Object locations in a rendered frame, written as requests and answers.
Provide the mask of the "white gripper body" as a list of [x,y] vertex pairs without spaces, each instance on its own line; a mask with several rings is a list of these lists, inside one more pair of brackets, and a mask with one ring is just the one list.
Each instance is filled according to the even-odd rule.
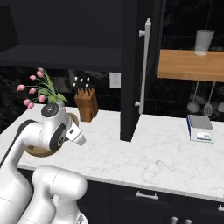
[[86,142],[86,138],[82,132],[77,132],[73,134],[73,141],[78,145],[83,145]]

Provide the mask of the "brown wooden bowl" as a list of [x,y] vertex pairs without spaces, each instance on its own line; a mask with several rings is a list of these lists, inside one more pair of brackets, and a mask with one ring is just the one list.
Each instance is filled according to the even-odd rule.
[[[71,116],[74,123],[76,125],[79,125],[78,117],[76,116],[76,114],[75,113],[69,113],[69,115]],[[32,155],[34,157],[39,157],[39,158],[48,157],[48,156],[51,156],[52,154],[54,154],[54,151],[49,151],[47,149],[40,148],[40,147],[37,147],[37,146],[32,146],[32,145],[27,146],[25,151],[27,153],[29,153],[30,155]]]

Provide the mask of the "black open cabinet door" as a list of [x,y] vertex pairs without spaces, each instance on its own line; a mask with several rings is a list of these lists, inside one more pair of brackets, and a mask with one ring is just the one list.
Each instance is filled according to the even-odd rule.
[[129,142],[134,134],[139,116],[135,101],[140,100],[144,63],[144,30],[150,18],[144,99],[151,81],[158,74],[158,61],[165,18],[166,0],[122,0],[122,57],[121,57],[121,114],[120,139]]

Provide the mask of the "wooden knife block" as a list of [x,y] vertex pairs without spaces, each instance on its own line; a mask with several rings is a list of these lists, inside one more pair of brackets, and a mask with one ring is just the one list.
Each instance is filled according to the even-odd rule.
[[92,87],[90,78],[85,80],[75,77],[73,83],[74,100],[80,112],[80,120],[90,123],[98,113],[98,103],[95,89]]

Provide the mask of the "pink tulips in white vase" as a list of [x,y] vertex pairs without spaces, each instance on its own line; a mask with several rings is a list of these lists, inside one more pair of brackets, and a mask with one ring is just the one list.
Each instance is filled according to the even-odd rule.
[[32,81],[37,81],[38,83],[34,86],[25,86],[24,84],[19,84],[17,86],[17,91],[24,91],[29,88],[28,93],[30,95],[36,94],[36,98],[32,99],[25,99],[23,104],[28,108],[32,109],[34,107],[35,102],[48,102],[48,103],[55,103],[58,102],[61,105],[64,105],[67,102],[66,97],[61,94],[58,89],[53,85],[52,80],[50,79],[47,71],[42,68],[38,67],[36,74],[30,76]]

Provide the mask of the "black drawer front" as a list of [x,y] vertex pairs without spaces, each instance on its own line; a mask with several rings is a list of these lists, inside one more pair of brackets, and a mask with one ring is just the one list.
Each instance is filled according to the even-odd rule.
[[167,224],[172,224],[174,216],[178,218],[177,224],[186,224],[186,219],[192,224],[224,224],[224,212],[218,211],[219,205],[224,207],[224,202],[174,196]]
[[[138,198],[136,192],[154,195],[159,200]],[[164,224],[171,211],[172,196],[123,185],[110,185],[111,224]]]

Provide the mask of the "grey hanging ladle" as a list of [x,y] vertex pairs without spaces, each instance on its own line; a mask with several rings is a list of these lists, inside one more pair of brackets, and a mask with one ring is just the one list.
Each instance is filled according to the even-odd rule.
[[200,84],[200,82],[197,81],[192,102],[189,102],[187,104],[187,109],[192,113],[197,113],[200,110],[200,105],[195,101],[199,84]]

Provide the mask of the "grey kitchen scale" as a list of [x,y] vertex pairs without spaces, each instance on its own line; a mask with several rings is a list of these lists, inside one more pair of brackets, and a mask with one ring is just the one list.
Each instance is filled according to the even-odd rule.
[[186,118],[191,141],[212,143],[214,129],[208,116],[188,115]]

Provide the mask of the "grey hanging spatula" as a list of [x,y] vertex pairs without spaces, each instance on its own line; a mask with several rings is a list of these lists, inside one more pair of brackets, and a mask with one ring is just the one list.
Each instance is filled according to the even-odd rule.
[[210,101],[211,101],[212,94],[213,94],[213,91],[214,91],[214,86],[215,86],[215,81],[213,82],[212,89],[211,89],[208,101],[207,101],[207,103],[204,106],[204,115],[205,116],[210,116],[213,113],[213,107],[212,107]]

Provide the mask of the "grey tumbler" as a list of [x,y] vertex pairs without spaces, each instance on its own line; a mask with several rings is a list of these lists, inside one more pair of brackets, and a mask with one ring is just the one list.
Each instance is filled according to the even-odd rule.
[[214,31],[197,30],[194,54],[197,56],[206,56],[214,37]]

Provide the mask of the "white wall socket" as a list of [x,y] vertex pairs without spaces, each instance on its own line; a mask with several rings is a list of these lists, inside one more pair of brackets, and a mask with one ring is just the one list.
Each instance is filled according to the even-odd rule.
[[121,74],[120,73],[110,73],[109,74],[109,86],[111,88],[121,87]]

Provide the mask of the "black open wall cabinet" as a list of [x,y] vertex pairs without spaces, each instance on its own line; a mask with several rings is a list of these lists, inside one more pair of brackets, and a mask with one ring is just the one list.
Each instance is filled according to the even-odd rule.
[[0,66],[119,72],[122,0],[0,0]]

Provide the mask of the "wooden wall shelf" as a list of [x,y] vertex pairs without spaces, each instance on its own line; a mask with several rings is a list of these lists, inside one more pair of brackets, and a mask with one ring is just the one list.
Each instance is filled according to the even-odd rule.
[[157,77],[224,82],[224,52],[196,56],[194,51],[161,50]]

